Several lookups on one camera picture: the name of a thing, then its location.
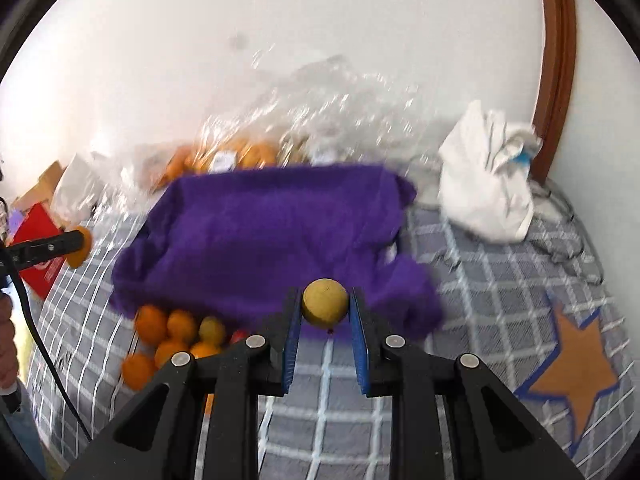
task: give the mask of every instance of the red object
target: red object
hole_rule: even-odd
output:
[[[29,209],[20,227],[15,232],[12,245],[59,234],[60,229],[52,222],[42,204],[37,203]],[[37,264],[29,269],[21,270],[20,276],[44,300],[51,290],[64,261],[65,259],[59,256],[43,264]]]
[[[241,328],[233,332],[231,335],[231,339],[229,340],[229,344],[237,343],[238,341],[242,341],[243,339],[247,339],[249,337],[249,333],[246,330],[242,330]]]

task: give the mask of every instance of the white wall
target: white wall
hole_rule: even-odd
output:
[[[420,83],[445,120],[479,97],[529,121],[542,21],[542,0],[60,0],[0,84],[0,190],[89,147],[193,136],[272,44]]]
[[[574,88],[550,176],[593,238],[640,358],[640,62],[594,0],[576,6]]]

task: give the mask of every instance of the label sticker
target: label sticker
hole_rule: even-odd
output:
[[[209,165],[209,173],[226,173],[236,167],[236,152],[217,152]]]
[[[309,161],[312,166],[328,166],[335,164],[337,160],[338,154],[331,148],[316,149],[309,154]]]

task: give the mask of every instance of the blue gripper pad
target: blue gripper pad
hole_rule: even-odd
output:
[[[300,326],[302,325],[301,301],[302,296],[298,294],[282,354],[282,385],[286,394],[289,393],[289,387],[293,381],[293,372],[296,368],[296,354],[298,353],[298,340],[300,339]]]
[[[351,325],[351,347],[353,348],[353,361],[356,366],[356,376],[360,391],[367,395],[370,390],[369,383],[369,351],[364,341],[364,332],[357,309],[358,300],[351,293],[349,298],[349,323]]]

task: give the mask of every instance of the bed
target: bed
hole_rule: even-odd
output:
[[[137,336],[131,320],[114,313],[108,301],[114,260],[143,221],[137,216],[110,222],[116,227],[94,247],[88,261],[77,270],[65,267],[60,273],[38,321],[58,373],[93,434],[133,395],[122,383],[120,362],[138,346]],[[89,227],[101,229],[94,222]],[[421,342],[424,349],[449,358],[472,351],[511,390],[522,386],[556,348],[546,291],[561,301],[564,314],[576,325],[595,313],[619,386],[597,400],[575,449],[571,413],[565,404],[522,400],[558,444],[573,453],[586,478],[604,479],[635,437],[634,368],[623,317],[605,284],[599,283],[597,262],[583,245],[572,223],[540,218],[534,220],[522,244],[483,244],[442,219],[437,210],[424,208],[407,211],[398,240],[399,251],[411,253],[440,282],[446,320]],[[556,259],[558,254],[577,256],[560,264],[550,254],[556,254]],[[86,441],[37,351],[30,364],[28,390],[43,443],[62,465],[68,464]],[[283,473],[302,478],[310,470],[317,479],[386,478],[388,400],[359,394],[353,354],[346,342],[301,340],[290,394],[259,403],[261,478],[282,478]],[[442,407],[440,417],[446,426]],[[446,438],[443,446],[446,471],[452,478]]]

